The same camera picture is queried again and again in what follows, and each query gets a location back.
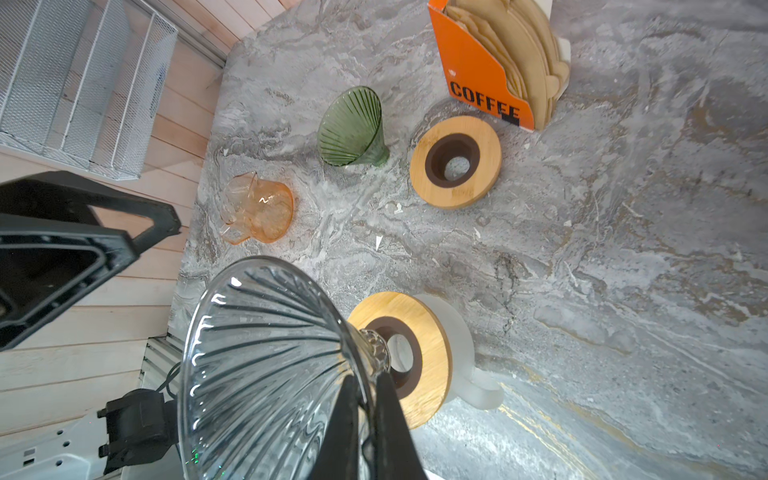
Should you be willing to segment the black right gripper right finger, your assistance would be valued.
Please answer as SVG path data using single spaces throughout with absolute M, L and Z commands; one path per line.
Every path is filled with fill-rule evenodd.
M 375 392 L 374 478 L 427 480 L 388 372 L 378 375 Z

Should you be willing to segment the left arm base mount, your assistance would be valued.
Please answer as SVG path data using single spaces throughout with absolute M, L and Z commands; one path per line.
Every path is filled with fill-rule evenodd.
M 98 448 L 99 458 L 106 459 L 104 475 L 158 461 L 179 442 L 177 401 L 155 390 L 132 390 L 109 401 L 97 417 L 106 420 L 108 435 Z

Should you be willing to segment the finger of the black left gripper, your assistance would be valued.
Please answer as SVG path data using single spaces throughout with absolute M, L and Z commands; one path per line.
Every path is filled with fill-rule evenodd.
M 141 254 L 181 231 L 173 206 L 128 194 L 67 171 L 48 171 L 1 184 L 1 219 L 23 229 L 50 227 L 55 233 L 107 230 L 94 208 L 144 218 L 151 225 L 131 239 Z
M 1 349 L 11 350 L 139 258 L 100 225 L 1 216 Z

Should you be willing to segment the clear glass dripper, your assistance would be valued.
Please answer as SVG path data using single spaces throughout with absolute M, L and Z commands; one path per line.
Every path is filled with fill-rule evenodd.
M 305 479 L 345 380 L 368 426 L 383 337 L 351 325 L 293 264 L 240 259 L 208 284 L 180 369 L 178 427 L 188 479 Z

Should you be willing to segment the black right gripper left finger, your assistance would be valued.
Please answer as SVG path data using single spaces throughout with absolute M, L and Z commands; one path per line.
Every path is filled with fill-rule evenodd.
M 342 382 L 311 480 L 351 480 L 359 474 L 359 385 L 352 376 Z

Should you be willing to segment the wooden ring dripper stand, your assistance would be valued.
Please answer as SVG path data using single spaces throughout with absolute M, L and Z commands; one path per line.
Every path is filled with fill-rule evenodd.
M 348 322 L 376 333 L 385 344 L 397 336 L 404 339 L 411 367 L 390 366 L 388 372 L 408 427 L 426 424 L 446 401 L 453 373 L 449 340 L 437 315 L 414 296 L 387 291 L 359 303 Z

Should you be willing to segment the frosted white mug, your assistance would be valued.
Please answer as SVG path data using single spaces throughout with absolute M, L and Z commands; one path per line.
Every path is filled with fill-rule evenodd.
M 415 298 L 437 317 L 451 350 L 452 376 L 446 402 L 459 398 L 479 410 L 498 408 L 504 399 L 503 389 L 476 366 L 474 341 L 462 315 L 437 296 L 419 294 Z

